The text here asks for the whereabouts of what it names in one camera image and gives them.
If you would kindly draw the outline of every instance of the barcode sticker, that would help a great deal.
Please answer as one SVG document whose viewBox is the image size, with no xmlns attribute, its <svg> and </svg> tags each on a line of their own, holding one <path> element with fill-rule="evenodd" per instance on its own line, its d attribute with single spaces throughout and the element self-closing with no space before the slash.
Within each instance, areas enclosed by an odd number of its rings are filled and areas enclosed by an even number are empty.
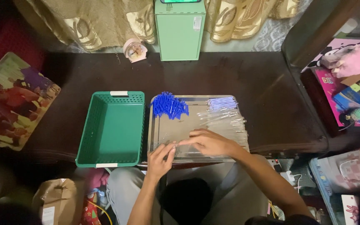
<svg viewBox="0 0 360 225">
<path fill-rule="evenodd" d="M 43 217 L 41 218 L 41 221 L 43 225 L 54 225 L 55 206 L 45 208 L 42 211 Z"/>
<path fill-rule="evenodd" d="M 202 16 L 195 16 L 194 17 L 194 24 L 193 24 L 194 31 L 200 31 L 201 30 L 202 21 L 203 21 Z"/>
</svg>

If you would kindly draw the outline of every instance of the green plastic basket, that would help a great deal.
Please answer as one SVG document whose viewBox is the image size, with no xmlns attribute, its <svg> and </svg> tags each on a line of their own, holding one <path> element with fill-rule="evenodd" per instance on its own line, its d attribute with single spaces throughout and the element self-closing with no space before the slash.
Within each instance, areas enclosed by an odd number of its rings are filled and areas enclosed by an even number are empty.
<svg viewBox="0 0 360 225">
<path fill-rule="evenodd" d="M 145 98 L 141 91 L 95 92 L 77 153 L 78 167 L 135 166 L 142 151 Z"/>
</svg>

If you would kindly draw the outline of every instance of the green box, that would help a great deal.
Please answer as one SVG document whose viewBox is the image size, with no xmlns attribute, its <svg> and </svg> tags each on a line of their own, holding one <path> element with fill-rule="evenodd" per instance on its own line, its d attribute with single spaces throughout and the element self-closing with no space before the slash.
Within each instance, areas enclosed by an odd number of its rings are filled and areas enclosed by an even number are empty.
<svg viewBox="0 0 360 225">
<path fill-rule="evenodd" d="M 199 3 L 155 2 L 155 20 L 162 61 L 198 60 L 205 23 L 204 0 Z"/>
<path fill-rule="evenodd" d="M 95 92 L 88 107 L 76 165 L 137 165 L 143 146 L 144 113 L 145 98 L 141 91 Z"/>
</svg>

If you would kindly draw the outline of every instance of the phone screen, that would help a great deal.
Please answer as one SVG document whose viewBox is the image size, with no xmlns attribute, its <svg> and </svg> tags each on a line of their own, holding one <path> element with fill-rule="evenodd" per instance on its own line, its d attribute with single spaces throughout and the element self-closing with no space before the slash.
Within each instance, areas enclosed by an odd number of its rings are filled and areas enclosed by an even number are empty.
<svg viewBox="0 0 360 225">
<path fill-rule="evenodd" d="M 160 0 L 162 3 L 200 2 L 201 0 Z"/>
</svg>

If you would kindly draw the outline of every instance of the brown paper bag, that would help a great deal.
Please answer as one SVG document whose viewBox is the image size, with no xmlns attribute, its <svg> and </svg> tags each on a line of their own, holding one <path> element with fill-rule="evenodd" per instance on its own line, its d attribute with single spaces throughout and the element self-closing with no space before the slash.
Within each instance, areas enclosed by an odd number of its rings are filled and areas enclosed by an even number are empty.
<svg viewBox="0 0 360 225">
<path fill-rule="evenodd" d="M 83 210 L 84 181 L 57 179 L 42 183 L 33 207 L 43 225 L 78 225 Z"/>
</svg>

